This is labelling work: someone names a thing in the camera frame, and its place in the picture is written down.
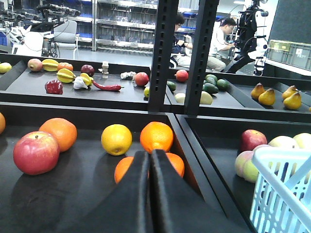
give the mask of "small bottle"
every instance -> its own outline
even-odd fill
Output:
[[[103,62],[102,64],[102,69],[103,69],[103,78],[107,79],[108,78],[108,68],[109,68],[109,62]]]

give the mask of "wall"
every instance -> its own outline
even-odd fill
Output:
[[[279,0],[270,39],[311,44],[310,0]]]

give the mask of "red chili pepper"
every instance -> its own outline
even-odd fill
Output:
[[[58,94],[62,95],[63,94],[63,84],[59,80],[52,80],[48,81],[44,85],[46,91],[48,94]]]
[[[120,91],[120,89],[122,88],[121,85],[119,85],[119,84],[104,86],[104,85],[100,85],[99,83],[95,82],[94,80],[92,80],[92,83],[94,84],[94,86],[96,86],[97,88],[99,88],[103,91]]]

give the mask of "man with glasses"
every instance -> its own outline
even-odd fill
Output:
[[[226,67],[226,64],[217,59],[216,55],[218,51],[227,51],[234,47],[234,44],[225,42],[225,35],[231,34],[235,25],[234,19],[226,17],[221,20],[218,28],[214,28],[210,42],[207,69],[211,69],[213,72],[221,72]]]

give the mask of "light blue plastic basket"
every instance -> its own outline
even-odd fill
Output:
[[[258,233],[310,233],[311,150],[264,147],[252,161],[259,176],[250,219]]]

